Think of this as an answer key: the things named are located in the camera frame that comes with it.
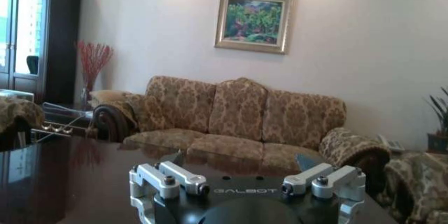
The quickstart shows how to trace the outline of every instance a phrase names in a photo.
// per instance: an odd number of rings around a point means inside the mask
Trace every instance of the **wall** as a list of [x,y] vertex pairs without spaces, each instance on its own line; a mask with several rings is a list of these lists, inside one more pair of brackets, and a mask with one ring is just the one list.
[[218,0],[82,0],[80,38],[116,49],[96,88],[142,93],[156,74],[245,76],[340,97],[349,128],[425,148],[437,122],[422,97],[448,79],[448,0],[296,0],[285,56],[213,48],[217,9]]

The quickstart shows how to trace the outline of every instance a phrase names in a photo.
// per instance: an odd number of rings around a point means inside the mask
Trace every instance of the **framed painting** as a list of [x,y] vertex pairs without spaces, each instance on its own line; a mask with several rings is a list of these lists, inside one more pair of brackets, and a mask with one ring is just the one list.
[[286,53],[292,0],[220,0],[214,47]]

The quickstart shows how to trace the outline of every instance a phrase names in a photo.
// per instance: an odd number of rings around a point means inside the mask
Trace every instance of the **silver metal bracket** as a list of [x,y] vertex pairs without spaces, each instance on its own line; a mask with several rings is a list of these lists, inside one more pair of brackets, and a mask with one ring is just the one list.
[[158,192],[162,199],[178,197],[178,182],[150,165],[134,166],[129,171],[130,206],[138,209],[140,222],[156,224],[152,196]]
[[314,179],[312,193],[321,199],[329,199],[334,193],[341,199],[338,224],[356,223],[365,202],[365,174],[358,168],[345,165],[326,177]]
[[333,167],[329,164],[320,164],[300,174],[286,176],[282,181],[281,192],[288,196],[305,194],[312,181],[332,172]]
[[365,197],[361,170],[350,166],[334,170],[329,164],[320,164],[297,175],[286,176],[281,190],[288,196],[302,195],[309,186],[317,198],[329,199],[336,194],[341,199],[338,224],[354,223]]
[[158,165],[158,171],[168,176],[173,176],[184,187],[185,192],[192,195],[206,195],[209,192],[209,185],[206,179],[201,175],[196,175],[173,164],[170,161],[165,161]]

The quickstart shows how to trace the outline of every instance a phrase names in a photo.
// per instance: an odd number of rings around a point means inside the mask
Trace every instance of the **door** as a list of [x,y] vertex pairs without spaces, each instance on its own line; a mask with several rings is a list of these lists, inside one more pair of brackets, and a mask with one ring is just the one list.
[[46,0],[12,0],[9,89],[36,94],[45,28]]
[[10,0],[0,0],[0,89],[9,83]]

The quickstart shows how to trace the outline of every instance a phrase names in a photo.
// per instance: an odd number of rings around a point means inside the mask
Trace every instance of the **telephone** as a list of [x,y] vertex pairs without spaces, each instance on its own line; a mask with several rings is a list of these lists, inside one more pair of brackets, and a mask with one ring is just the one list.
[[405,151],[402,145],[397,141],[388,140],[381,134],[377,134],[376,138],[384,143],[384,145],[390,149],[390,151],[393,152]]

